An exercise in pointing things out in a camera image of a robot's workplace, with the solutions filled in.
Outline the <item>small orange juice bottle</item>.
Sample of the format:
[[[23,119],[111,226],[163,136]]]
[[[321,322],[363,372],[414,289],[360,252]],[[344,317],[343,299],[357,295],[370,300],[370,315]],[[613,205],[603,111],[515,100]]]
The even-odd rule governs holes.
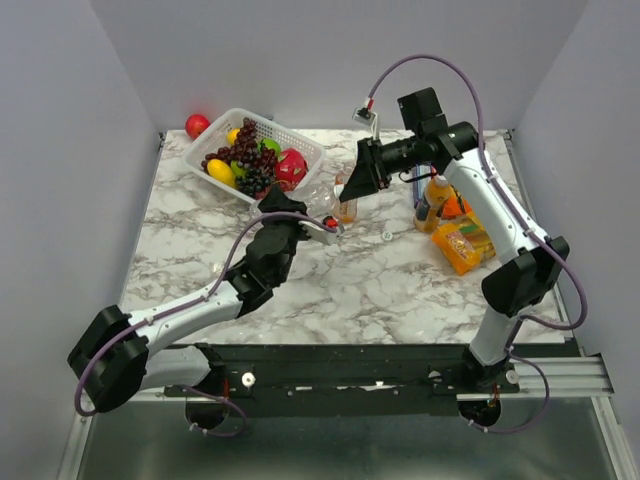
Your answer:
[[[436,175],[429,180],[413,218],[417,230],[432,233],[438,227],[444,206],[451,194],[451,186],[444,176]]]

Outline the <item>clear plastic bottle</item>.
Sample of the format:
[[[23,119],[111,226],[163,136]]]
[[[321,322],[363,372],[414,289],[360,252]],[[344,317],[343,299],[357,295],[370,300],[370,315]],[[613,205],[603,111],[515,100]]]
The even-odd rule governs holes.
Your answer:
[[[308,216],[321,217],[332,213],[342,189],[340,185],[307,185],[296,190],[295,193],[306,205]]]

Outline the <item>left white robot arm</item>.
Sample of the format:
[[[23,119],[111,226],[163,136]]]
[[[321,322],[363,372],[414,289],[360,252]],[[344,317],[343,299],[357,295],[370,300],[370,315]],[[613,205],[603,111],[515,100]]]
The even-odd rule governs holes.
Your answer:
[[[307,207],[278,187],[258,204],[257,231],[239,261],[226,259],[212,283],[157,307],[123,312],[103,308],[67,357],[78,378],[76,412],[84,417],[112,411],[137,393],[148,361],[164,348],[207,326],[240,318],[268,302],[289,274],[307,235]]]

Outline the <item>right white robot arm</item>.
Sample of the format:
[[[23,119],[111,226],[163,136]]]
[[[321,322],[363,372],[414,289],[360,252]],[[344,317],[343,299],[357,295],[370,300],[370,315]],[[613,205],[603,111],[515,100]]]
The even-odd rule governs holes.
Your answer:
[[[355,168],[339,198],[347,202],[375,194],[389,186],[393,174],[429,163],[469,202],[501,264],[482,280],[487,308],[459,370],[462,384],[480,392],[506,364],[519,314],[554,287],[569,245],[528,218],[485,157],[476,129],[468,122],[448,124],[433,88],[401,97],[398,104],[412,136],[389,144],[358,141]]]

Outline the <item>black grape bunch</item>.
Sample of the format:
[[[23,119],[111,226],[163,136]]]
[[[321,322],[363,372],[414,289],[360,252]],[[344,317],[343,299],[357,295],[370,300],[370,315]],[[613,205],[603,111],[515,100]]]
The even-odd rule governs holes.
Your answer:
[[[262,198],[268,193],[272,183],[273,178],[266,171],[252,168],[247,170],[243,176],[236,178],[236,189],[251,198]]]

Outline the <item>pink dragon fruit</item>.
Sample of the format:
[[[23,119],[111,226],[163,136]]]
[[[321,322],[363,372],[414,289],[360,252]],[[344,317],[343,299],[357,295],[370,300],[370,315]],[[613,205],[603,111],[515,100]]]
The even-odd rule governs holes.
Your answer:
[[[277,181],[296,186],[304,179],[307,172],[307,162],[298,150],[287,148],[280,152],[274,166]]]

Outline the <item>green apple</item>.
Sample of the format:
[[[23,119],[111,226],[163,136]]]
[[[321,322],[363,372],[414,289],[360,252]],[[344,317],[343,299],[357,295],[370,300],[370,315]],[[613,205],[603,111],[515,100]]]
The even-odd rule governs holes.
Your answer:
[[[259,142],[259,149],[267,149],[273,150],[276,155],[279,155],[281,152],[280,145],[272,138],[265,137]]]

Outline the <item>dark purple grape bunch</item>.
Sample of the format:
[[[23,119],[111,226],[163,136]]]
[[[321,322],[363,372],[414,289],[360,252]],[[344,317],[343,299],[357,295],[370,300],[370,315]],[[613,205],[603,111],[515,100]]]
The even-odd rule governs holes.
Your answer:
[[[201,161],[201,167],[206,170],[209,160],[219,159],[229,166],[239,168],[260,168],[266,172],[273,172],[278,156],[273,150],[259,149],[259,142],[265,138],[258,134],[257,121],[244,117],[236,143],[227,147],[220,147],[216,152],[208,153]]]

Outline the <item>blue toothpaste box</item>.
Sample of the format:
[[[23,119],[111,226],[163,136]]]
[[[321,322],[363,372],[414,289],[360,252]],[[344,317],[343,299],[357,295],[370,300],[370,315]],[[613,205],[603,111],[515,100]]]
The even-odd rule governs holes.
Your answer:
[[[417,165],[412,169],[412,198],[414,206],[417,206],[420,202],[433,172],[434,169],[430,164]]]

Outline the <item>yellow lemon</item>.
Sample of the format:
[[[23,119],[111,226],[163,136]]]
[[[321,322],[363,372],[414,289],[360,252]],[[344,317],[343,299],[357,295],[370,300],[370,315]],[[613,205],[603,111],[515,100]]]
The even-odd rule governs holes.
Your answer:
[[[233,146],[236,143],[238,135],[240,133],[239,128],[232,129],[226,136],[229,145]]]

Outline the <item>white plastic fruit basket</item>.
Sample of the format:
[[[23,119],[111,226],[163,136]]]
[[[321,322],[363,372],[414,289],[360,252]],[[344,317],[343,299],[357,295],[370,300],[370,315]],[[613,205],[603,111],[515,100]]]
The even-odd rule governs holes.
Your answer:
[[[215,188],[239,199],[246,205],[251,204],[253,199],[250,196],[225,186],[210,177],[201,167],[201,163],[205,160],[207,154],[215,153],[220,147],[231,147],[227,136],[232,130],[241,128],[245,118],[256,122],[258,140],[264,138],[274,140],[282,149],[293,148],[302,155],[307,163],[308,173],[300,180],[298,184],[300,188],[306,186],[319,172],[321,163],[326,158],[326,151],[322,145],[274,121],[242,108],[233,108],[223,113],[187,147],[182,157],[185,167]]]

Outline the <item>orange razor package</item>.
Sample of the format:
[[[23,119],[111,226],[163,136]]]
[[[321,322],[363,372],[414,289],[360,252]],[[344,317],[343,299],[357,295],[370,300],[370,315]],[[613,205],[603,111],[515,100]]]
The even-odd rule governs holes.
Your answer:
[[[449,197],[442,206],[442,220],[458,220],[472,212],[470,204],[455,187],[450,186],[449,192]]]

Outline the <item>red apple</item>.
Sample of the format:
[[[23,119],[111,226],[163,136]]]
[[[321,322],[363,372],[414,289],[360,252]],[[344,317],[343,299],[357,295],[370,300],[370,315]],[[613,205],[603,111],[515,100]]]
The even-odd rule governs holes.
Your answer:
[[[202,114],[192,114],[185,122],[185,131],[187,135],[192,139],[197,139],[208,127],[210,121]]]

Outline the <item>orange snack bag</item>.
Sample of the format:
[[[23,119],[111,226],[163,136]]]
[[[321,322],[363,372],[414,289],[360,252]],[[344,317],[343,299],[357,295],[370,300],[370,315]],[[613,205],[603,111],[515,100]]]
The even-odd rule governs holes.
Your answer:
[[[496,255],[489,235],[473,213],[457,221],[441,224],[431,235],[431,240],[460,276]]]

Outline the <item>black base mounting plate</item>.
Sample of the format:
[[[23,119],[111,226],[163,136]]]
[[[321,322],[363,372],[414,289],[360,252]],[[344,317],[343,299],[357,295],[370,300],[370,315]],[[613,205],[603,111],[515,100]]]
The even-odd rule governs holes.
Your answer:
[[[194,344],[205,358],[195,387],[228,394],[249,418],[431,414],[519,390],[506,360],[482,367],[462,344]]]

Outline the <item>aluminium frame rail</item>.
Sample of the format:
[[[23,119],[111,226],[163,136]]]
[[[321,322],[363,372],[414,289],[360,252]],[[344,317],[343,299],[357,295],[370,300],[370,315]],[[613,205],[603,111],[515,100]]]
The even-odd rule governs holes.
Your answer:
[[[473,380],[460,367],[420,366],[409,360],[348,362],[327,360],[289,362],[251,360],[237,366],[229,360],[208,361],[203,352],[169,350],[144,367],[141,380],[117,381],[109,387],[115,400],[92,400],[100,411],[113,410],[140,391],[175,388],[196,394],[249,398],[260,390],[295,392],[399,391],[420,387],[430,395],[459,401],[506,398],[578,398],[609,396],[613,392],[606,368],[596,357],[510,359],[503,371],[489,380]]]

